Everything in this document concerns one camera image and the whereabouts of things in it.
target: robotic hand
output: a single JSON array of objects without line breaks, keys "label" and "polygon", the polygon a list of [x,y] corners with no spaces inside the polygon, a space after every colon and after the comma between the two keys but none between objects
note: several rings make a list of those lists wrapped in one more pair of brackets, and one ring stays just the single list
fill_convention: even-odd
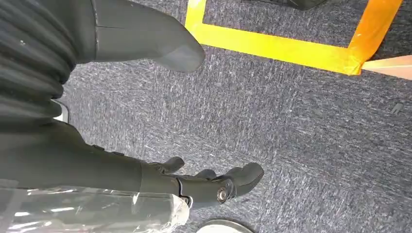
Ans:
[{"label": "robotic hand", "polygon": [[18,188],[78,186],[168,193],[190,207],[224,203],[250,192],[263,176],[255,163],[222,176],[171,175],[172,158],[147,163],[84,142],[53,120],[51,99],[78,63],[150,58],[178,71],[201,65],[204,51],[173,17],[127,0],[0,1],[0,179]]}]

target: prosthetic arm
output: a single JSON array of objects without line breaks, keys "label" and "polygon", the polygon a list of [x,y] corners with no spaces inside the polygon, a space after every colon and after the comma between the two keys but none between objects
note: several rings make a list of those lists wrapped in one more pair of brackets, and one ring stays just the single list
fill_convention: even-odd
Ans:
[{"label": "prosthetic arm", "polygon": [[204,51],[173,17],[127,0],[0,1],[0,179],[19,188],[78,186],[174,194],[193,208],[250,192],[263,176],[256,163],[217,176],[172,175],[180,158],[147,163],[86,144],[53,117],[51,101],[78,63],[150,58],[192,71]]}]

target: white round object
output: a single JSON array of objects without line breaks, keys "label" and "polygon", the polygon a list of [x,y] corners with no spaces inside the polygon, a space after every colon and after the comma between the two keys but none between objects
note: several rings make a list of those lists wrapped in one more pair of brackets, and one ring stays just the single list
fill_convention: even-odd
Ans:
[{"label": "white round object", "polygon": [[229,220],[216,219],[207,222],[197,233],[253,233],[246,227]]}]

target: black object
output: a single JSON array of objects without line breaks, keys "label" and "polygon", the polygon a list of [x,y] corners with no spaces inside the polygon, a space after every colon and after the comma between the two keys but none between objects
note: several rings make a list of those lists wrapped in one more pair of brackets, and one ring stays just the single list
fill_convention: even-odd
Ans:
[{"label": "black object", "polygon": [[202,47],[173,17],[127,0],[0,1],[0,179],[17,188],[79,186],[180,196],[195,208],[251,191],[250,163],[223,176],[171,175],[180,158],[152,163],[106,152],[53,117],[51,101],[78,63],[151,58],[178,71],[203,62]]},{"label": "black object", "polygon": [[274,3],[283,6],[293,7],[302,11],[312,9],[313,7],[325,2],[326,0],[258,0],[263,2]]}]

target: black prosthetic hand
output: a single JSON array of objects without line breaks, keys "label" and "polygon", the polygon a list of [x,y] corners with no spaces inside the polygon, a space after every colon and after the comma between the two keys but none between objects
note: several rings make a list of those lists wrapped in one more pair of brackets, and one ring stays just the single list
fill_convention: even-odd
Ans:
[{"label": "black prosthetic hand", "polygon": [[51,101],[78,63],[150,58],[192,71],[204,51],[173,17],[127,0],[0,1],[0,180],[19,188],[91,187],[168,193],[200,208],[251,191],[263,176],[258,164],[222,176],[171,175],[180,158],[159,163],[86,144],[57,122]]}]

